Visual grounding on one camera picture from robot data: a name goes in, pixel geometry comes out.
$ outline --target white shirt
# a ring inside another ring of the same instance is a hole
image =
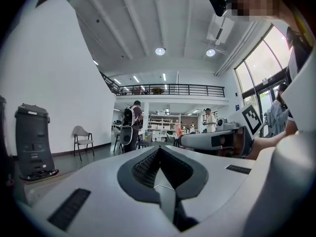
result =
[[[215,132],[216,125],[210,124],[210,123],[216,123],[215,116],[212,113],[209,116],[207,116],[206,123],[207,123],[207,132]]]

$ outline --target black metal railing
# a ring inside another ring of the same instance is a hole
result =
[[[110,78],[108,78],[105,74],[103,74],[101,71],[99,71],[103,80],[105,81],[105,83],[108,85],[110,91],[112,93],[114,93],[115,95],[118,95],[119,93],[119,86],[115,83],[115,81],[111,80]]]
[[[117,96],[122,95],[190,95],[225,97],[224,87],[198,84],[142,84],[120,86]]]

